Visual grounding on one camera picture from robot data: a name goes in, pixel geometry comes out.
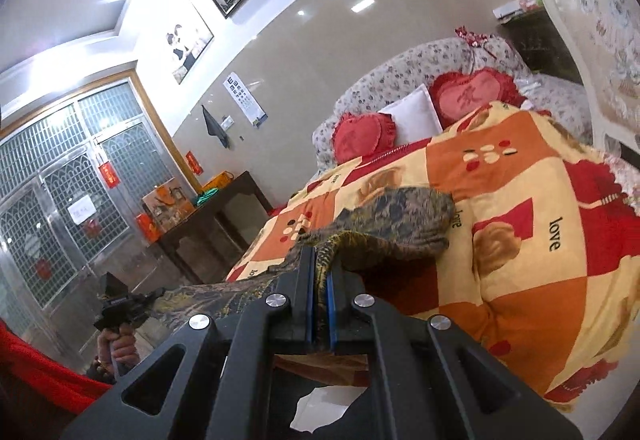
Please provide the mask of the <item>person's hand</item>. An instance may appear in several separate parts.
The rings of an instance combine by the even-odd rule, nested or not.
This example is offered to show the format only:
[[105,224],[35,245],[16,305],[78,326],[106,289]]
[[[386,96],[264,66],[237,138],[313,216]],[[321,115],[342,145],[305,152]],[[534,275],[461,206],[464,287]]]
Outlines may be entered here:
[[114,375],[118,368],[133,368],[140,362],[134,328],[127,323],[118,330],[104,329],[98,336],[98,359],[107,373]]

